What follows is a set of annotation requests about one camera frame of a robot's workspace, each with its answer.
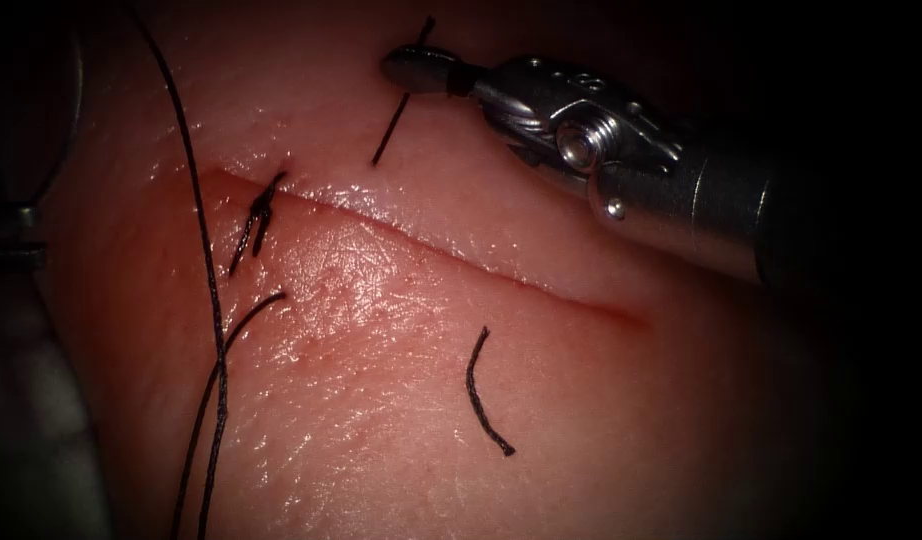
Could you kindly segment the right arm needle driver jaw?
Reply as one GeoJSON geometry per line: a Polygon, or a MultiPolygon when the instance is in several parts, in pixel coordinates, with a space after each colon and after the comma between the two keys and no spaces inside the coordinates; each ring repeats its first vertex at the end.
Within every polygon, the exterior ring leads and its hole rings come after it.
{"type": "Polygon", "coordinates": [[[486,68],[461,60],[447,50],[427,45],[402,45],[380,61],[383,75],[412,94],[469,96],[486,68]]]}

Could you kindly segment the right arm needle driver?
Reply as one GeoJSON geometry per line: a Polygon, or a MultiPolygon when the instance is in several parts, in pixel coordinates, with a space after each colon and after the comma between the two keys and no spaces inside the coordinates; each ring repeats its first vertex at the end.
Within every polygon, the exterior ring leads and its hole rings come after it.
{"type": "Polygon", "coordinates": [[[609,164],[666,174],[683,155],[671,125],[644,98],[577,64],[517,56],[487,69],[470,95],[518,159],[577,197],[609,164]]]}

